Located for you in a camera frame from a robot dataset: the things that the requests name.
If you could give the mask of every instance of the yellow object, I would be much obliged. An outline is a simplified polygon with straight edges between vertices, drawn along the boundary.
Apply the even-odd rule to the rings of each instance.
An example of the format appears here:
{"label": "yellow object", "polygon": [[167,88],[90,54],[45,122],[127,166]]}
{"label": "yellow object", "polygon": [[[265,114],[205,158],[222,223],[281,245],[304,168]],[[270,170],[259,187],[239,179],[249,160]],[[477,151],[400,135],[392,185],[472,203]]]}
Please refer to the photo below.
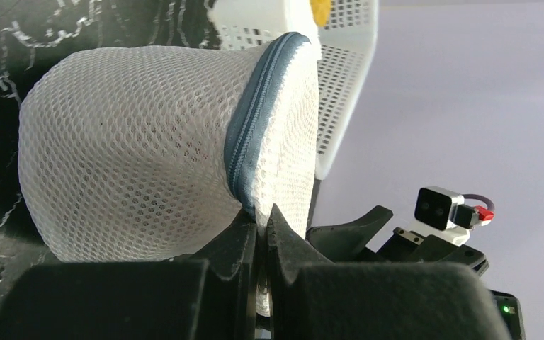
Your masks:
{"label": "yellow object", "polygon": [[332,0],[310,0],[314,21],[318,26],[325,26],[330,16]]}

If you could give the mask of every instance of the white backdrop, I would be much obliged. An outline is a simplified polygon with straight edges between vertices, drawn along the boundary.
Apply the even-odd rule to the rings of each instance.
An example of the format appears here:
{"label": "white backdrop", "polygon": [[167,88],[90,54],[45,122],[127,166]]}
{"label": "white backdrop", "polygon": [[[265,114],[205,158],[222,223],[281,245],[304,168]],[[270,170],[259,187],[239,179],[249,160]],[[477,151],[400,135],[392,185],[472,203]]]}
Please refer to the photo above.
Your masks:
{"label": "white backdrop", "polygon": [[528,339],[544,339],[544,2],[479,2],[382,2],[377,54],[314,225],[384,205],[395,217],[376,249],[413,218],[422,186],[489,196],[496,219],[469,245],[489,257],[485,283],[521,299]]}

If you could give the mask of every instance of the white plastic basket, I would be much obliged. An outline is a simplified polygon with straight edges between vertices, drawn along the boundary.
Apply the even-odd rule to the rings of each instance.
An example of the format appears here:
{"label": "white plastic basket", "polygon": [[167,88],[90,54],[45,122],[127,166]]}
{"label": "white plastic basket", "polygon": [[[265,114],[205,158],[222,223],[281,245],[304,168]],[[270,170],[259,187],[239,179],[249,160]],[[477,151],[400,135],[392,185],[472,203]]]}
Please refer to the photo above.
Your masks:
{"label": "white plastic basket", "polygon": [[378,0],[333,0],[329,22],[320,29],[309,0],[217,0],[208,15],[223,50],[243,50],[287,32],[320,44],[316,177],[326,178],[372,62]]}

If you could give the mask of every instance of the white mesh laundry bag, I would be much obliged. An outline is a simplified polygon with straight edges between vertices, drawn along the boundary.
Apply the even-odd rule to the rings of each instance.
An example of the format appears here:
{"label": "white mesh laundry bag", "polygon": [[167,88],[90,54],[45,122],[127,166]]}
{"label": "white mesh laundry bag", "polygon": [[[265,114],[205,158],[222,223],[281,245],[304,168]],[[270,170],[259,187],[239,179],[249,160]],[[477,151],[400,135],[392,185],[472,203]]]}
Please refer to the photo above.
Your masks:
{"label": "white mesh laundry bag", "polygon": [[317,131],[315,48],[298,33],[242,51],[101,48],[24,100],[19,174],[62,261],[194,253],[241,207],[276,203],[305,236]]}

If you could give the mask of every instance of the zipper tape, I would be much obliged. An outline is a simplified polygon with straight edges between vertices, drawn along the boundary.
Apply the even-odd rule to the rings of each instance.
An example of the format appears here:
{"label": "zipper tape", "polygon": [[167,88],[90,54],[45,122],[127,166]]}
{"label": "zipper tape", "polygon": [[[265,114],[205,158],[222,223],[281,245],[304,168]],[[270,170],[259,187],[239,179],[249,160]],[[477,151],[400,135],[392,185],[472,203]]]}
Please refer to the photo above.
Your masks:
{"label": "zipper tape", "polygon": [[310,40],[285,33],[271,42],[257,62],[226,133],[224,163],[230,193],[255,218],[251,187],[274,103],[297,49]]}

